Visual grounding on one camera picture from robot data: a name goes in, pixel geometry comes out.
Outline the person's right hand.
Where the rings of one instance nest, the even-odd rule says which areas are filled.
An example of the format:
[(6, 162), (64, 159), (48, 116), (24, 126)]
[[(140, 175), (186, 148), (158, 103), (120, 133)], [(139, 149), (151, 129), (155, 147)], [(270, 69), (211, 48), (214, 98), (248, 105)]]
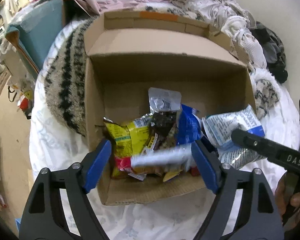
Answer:
[(283, 215), (286, 212), (287, 205), (290, 204), (295, 208), (299, 208), (294, 216), (294, 219), (290, 222), (290, 228), (294, 228), (300, 222), (300, 192), (291, 196), (289, 201), (285, 201), (285, 191), (286, 191), (286, 183), (287, 183), (287, 173), (285, 173), (278, 182), (277, 188), (275, 190), (275, 202), (277, 204), (277, 208), (281, 219), (283, 219)]

